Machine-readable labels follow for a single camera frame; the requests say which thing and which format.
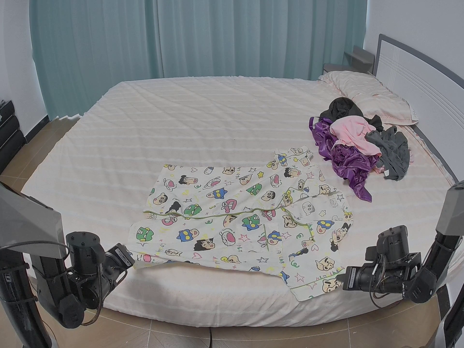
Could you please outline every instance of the tiled floor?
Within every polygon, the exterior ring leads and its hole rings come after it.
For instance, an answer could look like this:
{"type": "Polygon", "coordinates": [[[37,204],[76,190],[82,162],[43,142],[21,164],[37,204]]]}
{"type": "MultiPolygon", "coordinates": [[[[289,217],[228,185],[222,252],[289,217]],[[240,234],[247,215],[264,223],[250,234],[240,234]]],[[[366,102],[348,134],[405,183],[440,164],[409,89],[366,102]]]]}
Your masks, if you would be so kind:
{"type": "MultiPolygon", "coordinates": [[[[36,167],[76,120],[55,120],[24,146],[0,181],[20,191],[36,167]]],[[[42,318],[55,333],[60,348],[205,348],[207,328],[193,328],[103,309],[89,327],[66,330],[39,306],[42,318]]],[[[419,348],[426,344],[438,326],[437,298],[425,304],[403,301],[392,308],[324,325],[302,328],[213,328],[214,348],[419,348]]],[[[92,317],[86,312],[86,321],[92,317]]],[[[15,331],[0,308],[0,337],[3,348],[21,348],[15,331]]]]}

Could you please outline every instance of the dark gray garment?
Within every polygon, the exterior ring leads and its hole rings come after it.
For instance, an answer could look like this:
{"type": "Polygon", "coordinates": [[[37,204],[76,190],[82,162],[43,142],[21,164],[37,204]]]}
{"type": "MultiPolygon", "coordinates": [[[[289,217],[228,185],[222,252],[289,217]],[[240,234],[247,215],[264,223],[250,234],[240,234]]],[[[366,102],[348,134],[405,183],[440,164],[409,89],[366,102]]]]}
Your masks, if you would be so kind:
{"type": "Polygon", "coordinates": [[[366,134],[366,140],[380,148],[382,156],[378,166],[385,166],[389,174],[385,179],[400,181],[409,167],[409,149],[407,138],[402,132],[396,132],[396,126],[392,126],[382,132],[371,131],[366,134]]]}

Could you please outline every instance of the pink star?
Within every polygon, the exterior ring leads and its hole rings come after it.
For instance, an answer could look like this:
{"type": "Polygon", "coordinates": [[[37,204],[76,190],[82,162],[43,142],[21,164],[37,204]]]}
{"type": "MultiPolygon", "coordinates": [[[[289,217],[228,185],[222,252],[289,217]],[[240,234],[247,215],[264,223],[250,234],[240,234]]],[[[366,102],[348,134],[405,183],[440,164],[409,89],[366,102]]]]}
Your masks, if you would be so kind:
{"type": "Polygon", "coordinates": [[[305,277],[300,275],[299,273],[297,273],[295,277],[297,278],[297,282],[305,282],[305,277]]]}
{"type": "Polygon", "coordinates": [[[243,242],[248,241],[249,240],[248,235],[240,235],[239,240],[242,240],[243,242]]]}

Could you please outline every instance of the pillow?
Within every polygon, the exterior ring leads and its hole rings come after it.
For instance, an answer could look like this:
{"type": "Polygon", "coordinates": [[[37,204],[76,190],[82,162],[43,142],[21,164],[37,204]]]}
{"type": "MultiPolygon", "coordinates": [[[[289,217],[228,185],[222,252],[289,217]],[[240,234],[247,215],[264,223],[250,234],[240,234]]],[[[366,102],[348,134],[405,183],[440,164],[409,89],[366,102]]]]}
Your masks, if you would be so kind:
{"type": "Polygon", "coordinates": [[[393,94],[374,76],[351,71],[332,71],[319,77],[350,98],[365,117],[379,115],[383,123],[413,125],[418,119],[409,103],[393,94]]]}

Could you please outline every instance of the black garment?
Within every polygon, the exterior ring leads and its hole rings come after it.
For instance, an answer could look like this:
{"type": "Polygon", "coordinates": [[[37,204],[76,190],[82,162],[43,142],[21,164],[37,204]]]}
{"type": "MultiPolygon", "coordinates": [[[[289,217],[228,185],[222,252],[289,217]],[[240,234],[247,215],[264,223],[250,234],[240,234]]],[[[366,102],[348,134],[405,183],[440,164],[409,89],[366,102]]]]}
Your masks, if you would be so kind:
{"type": "Polygon", "coordinates": [[[409,149],[407,138],[400,131],[396,132],[396,126],[379,133],[371,131],[366,134],[366,141],[374,143],[380,148],[382,155],[377,162],[377,166],[385,166],[388,175],[385,179],[400,181],[406,174],[409,167],[409,149]]]}
{"type": "MultiPolygon", "coordinates": [[[[341,119],[345,116],[364,117],[364,114],[351,99],[345,98],[344,96],[334,99],[328,107],[328,110],[324,111],[320,115],[320,117],[326,117],[330,119],[332,122],[341,119]]],[[[372,119],[368,119],[367,117],[364,118],[370,125],[374,126],[375,129],[377,129],[377,131],[383,130],[382,120],[380,119],[380,116],[375,115],[372,119]]]]}

